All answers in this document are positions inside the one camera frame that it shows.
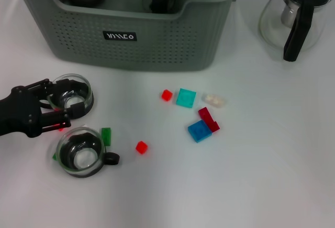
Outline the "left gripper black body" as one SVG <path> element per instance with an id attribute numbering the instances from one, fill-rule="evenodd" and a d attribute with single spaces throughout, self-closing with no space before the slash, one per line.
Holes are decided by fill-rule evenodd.
<path id="1" fill-rule="evenodd" d="M 38 99 L 24 86 L 14 87 L 1 100 L 1 135 L 20 132 L 37 137 L 42 133 L 41 115 Z"/>

